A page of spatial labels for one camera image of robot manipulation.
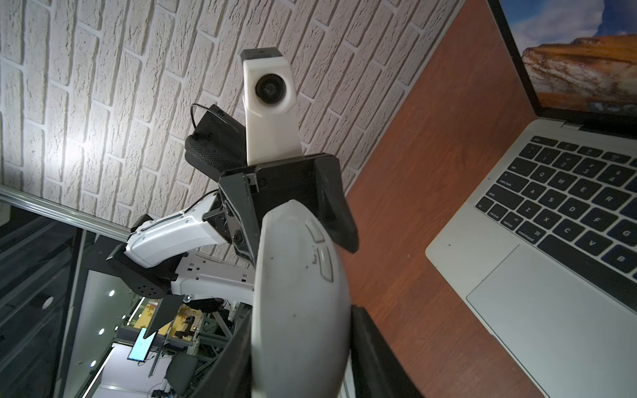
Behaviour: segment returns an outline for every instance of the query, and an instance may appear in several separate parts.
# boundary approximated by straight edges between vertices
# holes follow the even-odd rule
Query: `computer screen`
[[[637,117],[637,0],[499,0],[545,108]]]
[[[144,338],[145,332],[146,328],[142,327],[140,333],[137,335],[135,344],[133,344],[132,350],[128,355],[128,359],[136,360],[138,362],[144,362],[146,360],[148,351],[150,351],[150,345],[153,342],[153,339],[155,338],[157,332],[151,334],[147,339]]]

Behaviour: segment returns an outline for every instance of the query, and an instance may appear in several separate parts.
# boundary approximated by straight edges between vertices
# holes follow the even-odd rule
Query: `desk surface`
[[[425,256],[534,118],[486,1],[466,0],[347,197],[352,300],[428,398],[541,397]]]

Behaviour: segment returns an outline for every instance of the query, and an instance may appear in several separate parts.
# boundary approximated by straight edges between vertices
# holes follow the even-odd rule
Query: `camera lens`
[[[285,83],[281,76],[270,73],[259,79],[256,91],[257,97],[266,104],[276,104],[285,96]]]

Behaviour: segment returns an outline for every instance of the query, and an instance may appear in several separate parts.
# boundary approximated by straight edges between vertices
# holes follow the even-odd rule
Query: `laptop keyboard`
[[[476,208],[637,311],[637,158],[535,136]]]

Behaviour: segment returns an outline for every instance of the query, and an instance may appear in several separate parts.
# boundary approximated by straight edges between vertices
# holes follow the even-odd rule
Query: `silver laptop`
[[[637,2],[489,4],[538,119],[427,257],[545,395],[637,397]]]

